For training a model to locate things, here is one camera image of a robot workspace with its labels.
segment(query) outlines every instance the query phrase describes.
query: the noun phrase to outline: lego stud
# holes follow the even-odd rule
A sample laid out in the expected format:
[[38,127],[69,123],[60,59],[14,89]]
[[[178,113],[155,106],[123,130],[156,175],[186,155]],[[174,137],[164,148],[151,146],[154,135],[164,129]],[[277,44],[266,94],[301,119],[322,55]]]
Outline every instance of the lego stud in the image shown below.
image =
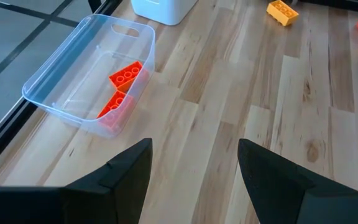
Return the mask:
[[122,76],[117,77],[117,82],[121,83],[123,81],[124,81],[124,77],[122,77]]
[[132,76],[131,72],[124,73],[125,78],[130,78]]
[[131,72],[134,73],[134,74],[138,74],[139,69],[138,68],[132,68]]
[[117,98],[117,99],[116,99],[116,104],[120,105],[120,104],[122,103],[122,100],[123,100],[123,99],[122,99],[121,97],[120,97],[120,98]]

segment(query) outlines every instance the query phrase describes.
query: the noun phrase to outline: white container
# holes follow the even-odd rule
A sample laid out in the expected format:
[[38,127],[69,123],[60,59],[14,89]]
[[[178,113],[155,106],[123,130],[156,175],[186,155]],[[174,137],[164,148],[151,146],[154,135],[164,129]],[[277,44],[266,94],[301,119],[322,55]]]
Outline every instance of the white container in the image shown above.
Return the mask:
[[[22,94],[68,124],[108,138],[117,136],[153,74],[154,42],[150,26],[93,14],[29,78]],[[143,67],[122,103],[98,117],[117,92],[109,76],[134,62]]]
[[131,0],[137,15],[169,26],[182,21],[196,2],[197,0]]

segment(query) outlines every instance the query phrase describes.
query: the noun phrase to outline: yellow lego brick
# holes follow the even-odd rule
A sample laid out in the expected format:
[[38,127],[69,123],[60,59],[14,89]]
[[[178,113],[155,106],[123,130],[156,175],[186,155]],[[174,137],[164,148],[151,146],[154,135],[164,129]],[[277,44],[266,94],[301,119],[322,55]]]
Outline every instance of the yellow lego brick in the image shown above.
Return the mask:
[[278,0],[268,4],[267,13],[269,13],[283,26],[288,26],[298,19],[299,14],[287,6],[284,2]]

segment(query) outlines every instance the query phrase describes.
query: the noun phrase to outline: transparent plastic bin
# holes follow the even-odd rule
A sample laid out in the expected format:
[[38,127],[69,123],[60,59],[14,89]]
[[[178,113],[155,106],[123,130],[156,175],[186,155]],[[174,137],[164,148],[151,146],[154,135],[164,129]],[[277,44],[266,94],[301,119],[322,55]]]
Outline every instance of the transparent plastic bin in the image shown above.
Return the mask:
[[[84,18],[24,84],[23,97],[64,122],[108,138],[118,135],[154,72],[155,32],[94,14]],[[122,103],[97,118],[117,91],[109,76],[140,62]]]

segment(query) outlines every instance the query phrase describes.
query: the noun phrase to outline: wood grain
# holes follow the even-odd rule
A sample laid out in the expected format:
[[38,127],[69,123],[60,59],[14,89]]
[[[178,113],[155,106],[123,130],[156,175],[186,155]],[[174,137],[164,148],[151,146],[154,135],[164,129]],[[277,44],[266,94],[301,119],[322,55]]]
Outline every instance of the wood grain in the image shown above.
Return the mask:
[[[156,72],[122,133],[105,139],[37,110],[0,156],[0,185],[65,185],[152,138],[140,223],[256,224],[237,165],[238,139],[248,138],[358,190],[358,12],[299,2],[299,20],[282,27],[266,7],[198,0],[167,27],[124,0],[113,15],[153,27],[157,40]],[[109,60],[99,73],[122,65]],[[111,95],[99,73],[76,95],[95,111]]]

